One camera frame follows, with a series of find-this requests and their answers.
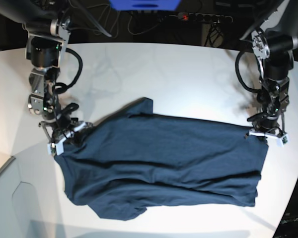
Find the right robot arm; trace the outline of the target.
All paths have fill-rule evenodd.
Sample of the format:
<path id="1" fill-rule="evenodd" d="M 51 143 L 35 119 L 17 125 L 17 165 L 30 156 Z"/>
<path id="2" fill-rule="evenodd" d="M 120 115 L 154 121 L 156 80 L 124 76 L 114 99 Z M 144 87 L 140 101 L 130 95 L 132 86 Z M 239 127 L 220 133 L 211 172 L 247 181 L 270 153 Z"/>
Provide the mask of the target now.
<path id="1" fill-rule="evenodd" d="M 31 94 L 28 108 L 31 113 L 42 116 L 39 126 L 45 131 L 51 147 L 66 140 L 72 141 L 77 131 L 89 126 L 70 117 L 78 109 L 78 104 L 71 103 L 63 109 L 58 98 L 76 84 L 83 68 L 80 55 L 67 47 L 71 35 L 68 11 L 72 5 L 87 17 L 94 30 L 111 37 L 78 0 L 0 0 L 0 14 L 22 24 L 28 33 L 25 57 L 34 67 L 29 76 Z M 65 53 L 73 55 L 78 61 L 77 73 L 70 84 L 57 81 Z"/>

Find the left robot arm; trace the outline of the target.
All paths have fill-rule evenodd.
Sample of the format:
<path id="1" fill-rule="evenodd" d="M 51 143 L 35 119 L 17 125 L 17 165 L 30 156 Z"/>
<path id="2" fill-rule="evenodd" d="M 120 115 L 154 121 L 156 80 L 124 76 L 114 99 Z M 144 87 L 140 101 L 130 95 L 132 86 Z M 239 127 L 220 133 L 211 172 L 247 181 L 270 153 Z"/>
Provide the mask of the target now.
<path id="1" fill-rule="evenodd" d="M 240 40 L 251 36 L 252 50 L 259 70 L 260 89 L 248 87 L 240 74 L 239 61 L 245 53 L 238 53 L 235 60 L 235 73 L 241 86 L 257 95 L 260 105 L 257 114 L 248 118 L 253 128 L 248 136 L 275 139 L 280 146 L 289 142 L 285 132 L 284 113 L 289 105 L 289 71 L 294 67 L 293 51 L 298 49 L 298 0 L 291 0 L 286 5 L 279 22 L 267 29 L 262 24 L 278 10 L 280 0 L 266 0 L 255 16 L 254 23 L 246 30 Z"/>

